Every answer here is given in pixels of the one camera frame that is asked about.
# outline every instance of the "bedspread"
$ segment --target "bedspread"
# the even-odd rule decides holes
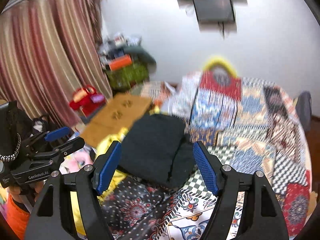
[[[162,110],[184,118],[192,142],[202,141],[222,164],[250,174],[263,171],[292,239],[305,223],[312,184],[308,144],[293,101],[281,87],[260,79],[232,78],[226,86],[211,72],[191,73]],[[158,240],[199,239],[212,214],[216,197],[199,170],[179,192],[180,202]],[[227,239],[236,236],[243,198],[240,192]]]
[[[235,78],[220,84],[210,75],[185,76],[180,89],[164,97],[162,110],[183,118],[190,140],[202,141],[222,164],[250,174],[263,171],[294,238],[306,220],[312,178],[308,145],[292,99],[272,82]],[[162,87],[151,82],[134,91],[144,91],[142,96],[159,104]],[[227,239],[236,236],[243,198],[240,192]],[[216,201],[196,170],[177,192],[127,176],[101,208],[115,239],[192,240],[200,238]]]

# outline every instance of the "pink striped curtain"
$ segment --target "pink striped curtain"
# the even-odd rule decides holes
[[[92,85],[112,97],[96,52],[88,0],[24,0],[0,15],[0,98],[58,125],[79,117],[72,93]]]

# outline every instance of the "purple object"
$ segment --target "purple object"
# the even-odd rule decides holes
[[[90,97],[90,99],[92,100],[92,102],[94,103],[100,103],[103,102],[105,100],[104,95],[99,94],[99,95],[92,95]]]

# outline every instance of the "cardboard box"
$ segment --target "cardboard box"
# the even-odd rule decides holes
[[[150,109],[151,103],[151,98],[117,94],[91,119],[80,136],[96,148],[106,136],[118,133],[122,127],[130,129]]]

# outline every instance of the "yellow cloth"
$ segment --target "yellow cloth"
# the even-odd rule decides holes
[[[105,154],[113,141],[122,142],[122,140],[124,139],[124,137],[125,137],[125,135],[127,133],[128,133],[128,129],[127,128],[122,128],[118,134],[111,134],[111,135],[108,135],[106,138],[104,138],[99,143],[99,145],[97,147],[96,158],[99,155]],[[103,199],[106,196],[108,196],[112,191],[114,191],[116,186],[118,186],[118,184],[122,180],[124,180],[126,177],[127,177],[127,175],[125,173],[116,170],[115,173],[113,174],[112,179],[111,179],[109,188],[106,191],[104,191],[101,196],[98,196],[98,199],[100,201],[103,201]],[[83,223],[82,223],[82,220],[81,220],[80,210],[79,210],[77,193],[76,192],[70,192],[70,195],[71,195],[73,218],[75,220],[77,232],[82,234],[82,235],[85,235]]]

